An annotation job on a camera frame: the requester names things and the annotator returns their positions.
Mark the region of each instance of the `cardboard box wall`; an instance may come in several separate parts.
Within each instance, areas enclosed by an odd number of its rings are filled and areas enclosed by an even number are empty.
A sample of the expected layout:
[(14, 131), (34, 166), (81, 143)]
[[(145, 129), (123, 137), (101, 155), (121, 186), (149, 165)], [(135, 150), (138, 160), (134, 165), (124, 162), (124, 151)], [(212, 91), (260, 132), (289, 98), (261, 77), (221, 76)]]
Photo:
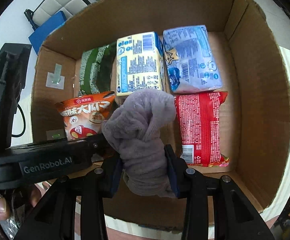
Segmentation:
[[(72, 98), (75, 64), (82, 52), (130, 34), (204, 24), (228, 98), (220, 108), (221, 153), (228, 167), (197, 168), (230, 175), (261, 212), (276, 195), (290, 147), (290, 87), (264, 13), (253, 0), (101, 0), (51, 34), (39, 52), (32, 97), (34, 141), (63, 128), (54, 104)], [(47, 73), (62, 65), (63, 90), (46, 87)], [(161, 134), (179, 153), (177, 125)], [(142, 197), (120, 184), (104, 199), (105, 214), (159, 229), (181, 230), (186, 200)], [(213, 209), (209, 209), (213, 223)]]

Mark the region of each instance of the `gray towel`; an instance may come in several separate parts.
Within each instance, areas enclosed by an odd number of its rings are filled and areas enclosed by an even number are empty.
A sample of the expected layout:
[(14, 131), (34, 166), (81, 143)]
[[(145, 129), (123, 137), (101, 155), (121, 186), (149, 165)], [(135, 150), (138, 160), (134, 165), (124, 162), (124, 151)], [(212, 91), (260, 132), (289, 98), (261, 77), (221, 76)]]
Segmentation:
[(116, 109), (102, 132), (124, 163), (124, 180), (137, 195), (175, 197), (159, 129), (175, 120), (174, 97), (154, 89), (138, 90)]

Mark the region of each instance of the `green snack package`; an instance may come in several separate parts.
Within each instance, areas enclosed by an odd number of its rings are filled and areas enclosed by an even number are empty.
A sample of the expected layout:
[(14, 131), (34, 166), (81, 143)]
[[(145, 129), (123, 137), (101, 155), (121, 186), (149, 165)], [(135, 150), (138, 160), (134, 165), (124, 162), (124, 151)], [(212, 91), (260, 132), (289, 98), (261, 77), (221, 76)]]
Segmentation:
[(112, 63), (116, 56), (116, 42), (85, 51), (81, 56), (78, 96), (110, 91)]

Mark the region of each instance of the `metal screw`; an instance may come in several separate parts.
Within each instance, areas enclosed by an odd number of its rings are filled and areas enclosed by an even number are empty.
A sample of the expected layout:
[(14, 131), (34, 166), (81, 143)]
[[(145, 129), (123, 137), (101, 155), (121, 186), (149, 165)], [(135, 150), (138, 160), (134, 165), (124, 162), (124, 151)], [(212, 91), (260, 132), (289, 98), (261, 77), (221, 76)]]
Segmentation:
[(67, 177), (67, 176), (61, 176), (61, 177), (58, 179), (59, 182), (65, 182), (65, 181), (67, 181), (67, 180), (68, 180), (68, 177)]
[(186, 173), (187, 174), (194, 174), (195, 173), (195, 170), (193, 168), (187, 168), (186, 169)]
[(104, 170), (102, 168), (96, 168), (96, 169), (94, 169), (95, 174), (102, 174), (103, 171)]
[(224, 182), (230, 182), (232, 179), (229, 176), (225, 175), (225, 176), (222, 176), (222, 180)]

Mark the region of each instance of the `barcode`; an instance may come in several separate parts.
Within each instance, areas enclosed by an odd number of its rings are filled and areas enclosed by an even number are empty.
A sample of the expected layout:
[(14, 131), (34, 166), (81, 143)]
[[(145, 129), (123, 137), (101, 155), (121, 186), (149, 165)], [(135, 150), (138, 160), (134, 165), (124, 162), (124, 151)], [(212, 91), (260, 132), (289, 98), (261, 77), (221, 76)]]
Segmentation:
[(182, 78), (189, 82), (188, 76), (188, 62), (182, 63)]
[(153, 35), (143, 35), (143, 51), (153, 50)]
[(182, 145), (183, 152), (181, 158), (183, 158), (187, 164), (194, 163), (194, 145)]

